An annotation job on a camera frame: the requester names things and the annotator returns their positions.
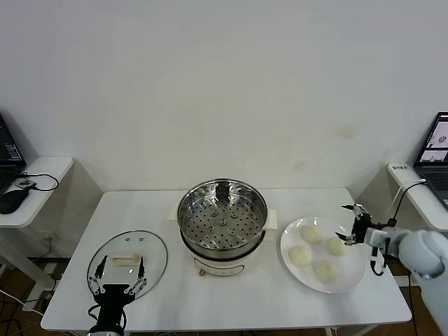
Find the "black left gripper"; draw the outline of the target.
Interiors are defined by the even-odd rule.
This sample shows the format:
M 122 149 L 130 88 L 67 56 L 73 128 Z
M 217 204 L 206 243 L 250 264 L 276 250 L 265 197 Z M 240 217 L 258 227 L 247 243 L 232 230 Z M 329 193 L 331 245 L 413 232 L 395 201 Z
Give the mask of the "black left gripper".
M 88 276 L 88 284 L 94 301 L 97 303 L 91 308 L 91 311 L 96 307 L 99 308 L 99 313 L 95 318 L 98 326 L 126 326 L 125 306 L 132 303 L 147 284 L 144 257 L 140 258 L 137 280 L 131 286 L 127 284 L 105 284 L 102 286 L 101 280 L 106 261 L 107 255 L 96 266 L 94 274 Z

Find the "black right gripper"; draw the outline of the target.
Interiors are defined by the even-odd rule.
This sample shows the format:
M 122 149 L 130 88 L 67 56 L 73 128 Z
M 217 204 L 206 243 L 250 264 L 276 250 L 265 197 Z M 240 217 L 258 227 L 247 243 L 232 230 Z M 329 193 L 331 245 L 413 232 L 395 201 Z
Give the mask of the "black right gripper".
M 371 215 L 366 213 L 365 208 L 361 204 L 342 205 L 342 208 L 352 211 L 355 218 L 351 234 L 346 236 L 342 233 L 336 232 L 337 237 L 341 239 L 346 246 L 362 244 L 364 242 L 367 229 L 372 224 Z

